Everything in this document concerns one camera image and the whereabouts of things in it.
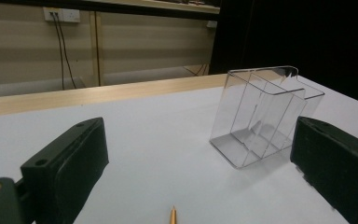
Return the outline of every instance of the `wall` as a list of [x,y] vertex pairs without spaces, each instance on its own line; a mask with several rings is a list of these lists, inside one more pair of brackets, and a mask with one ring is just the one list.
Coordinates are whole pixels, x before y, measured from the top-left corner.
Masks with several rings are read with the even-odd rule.
[[[214,30],[206,21],[107,13],[101,20],[105,74],[210,60]],[[90,14],[81,11],[81,23],[62,30],[74,76],[94,75]],[[0,84],[61,78],[59,53],[54,23],[44,21],[41,7],[0,4]]]

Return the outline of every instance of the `white tabletop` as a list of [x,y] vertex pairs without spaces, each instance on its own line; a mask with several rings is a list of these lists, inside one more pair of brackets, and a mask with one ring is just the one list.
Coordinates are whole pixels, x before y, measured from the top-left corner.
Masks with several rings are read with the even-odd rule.
[[[358,102],[324,87],[314,118],[358,137]],[[236,170],[210,145],[223,88],[0,116],[0,176],[74,124],[103,117],[110,163],[76,223],[347,223],[289,150]]]

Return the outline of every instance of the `clear acrylic box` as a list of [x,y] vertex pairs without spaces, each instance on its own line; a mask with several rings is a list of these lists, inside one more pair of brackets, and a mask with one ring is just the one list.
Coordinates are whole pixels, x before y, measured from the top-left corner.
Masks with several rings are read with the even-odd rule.
[[310,117],[324,95],[297,75],[292,66],[228,72],[210,142],[235,168],[292,145],[296,119]]

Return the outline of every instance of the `dark background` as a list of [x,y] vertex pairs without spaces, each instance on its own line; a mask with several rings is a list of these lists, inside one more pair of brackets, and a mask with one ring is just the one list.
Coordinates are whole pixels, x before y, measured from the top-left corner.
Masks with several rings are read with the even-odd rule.
[[280,65],[358,100],[358,0],[223,0],[210,73]]

